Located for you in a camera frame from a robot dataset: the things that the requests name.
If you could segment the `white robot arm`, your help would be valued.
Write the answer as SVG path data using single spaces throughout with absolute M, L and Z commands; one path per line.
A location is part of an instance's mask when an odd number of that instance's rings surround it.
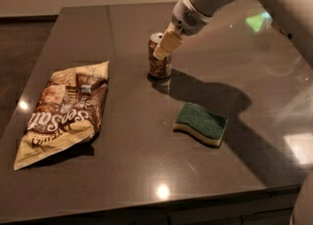
M 154 56 L 162 60 L 174 52 L 185 36 L 199 33 L 225 5 L 235 0 L 179 0 Z M 274 26 L 313 64 L 313 0 L 257 0 Z

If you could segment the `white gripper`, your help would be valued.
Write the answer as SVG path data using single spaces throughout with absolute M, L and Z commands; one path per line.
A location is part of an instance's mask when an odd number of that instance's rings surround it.
M 165 59 L 183 43 L 183 35 L 199 33 L 211 18 L 212 10 L 203 0 L 179 0 L 172 11 L 171 24 L 156 45 L 154 56 L 158 60 Z

